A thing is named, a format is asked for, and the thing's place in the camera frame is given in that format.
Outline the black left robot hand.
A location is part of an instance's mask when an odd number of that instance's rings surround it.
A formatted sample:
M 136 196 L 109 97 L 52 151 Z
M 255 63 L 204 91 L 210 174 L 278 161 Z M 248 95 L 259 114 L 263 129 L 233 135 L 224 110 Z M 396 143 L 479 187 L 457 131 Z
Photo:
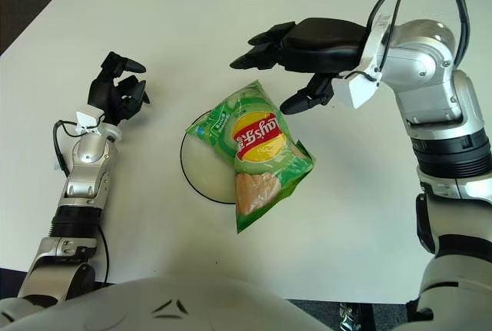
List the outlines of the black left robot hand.
M 124 72 L 143 74 L 146 67 L 110 51 L 88 93 L 88 104 L 103 110 L 104 122 L 114 126 L 135 116 L 143 104 L 150 104 L 145 91 L 146 81 L 131 75 L 115 83 Z

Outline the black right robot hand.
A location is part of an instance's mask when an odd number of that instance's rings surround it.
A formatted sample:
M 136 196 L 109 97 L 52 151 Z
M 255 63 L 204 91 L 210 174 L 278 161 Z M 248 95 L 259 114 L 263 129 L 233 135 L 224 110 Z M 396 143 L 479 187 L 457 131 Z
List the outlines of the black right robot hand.
M 267 70 L 280 65 L 286 71 L 311 74 L 307 86 L 280 106 L 283 114 L 301 113 L 333 98 L 331 82 L 358 65 L 365 32 L 359 24 L 335 18 L 276 24 L 251 38 L 252 49 L 230 67 Z

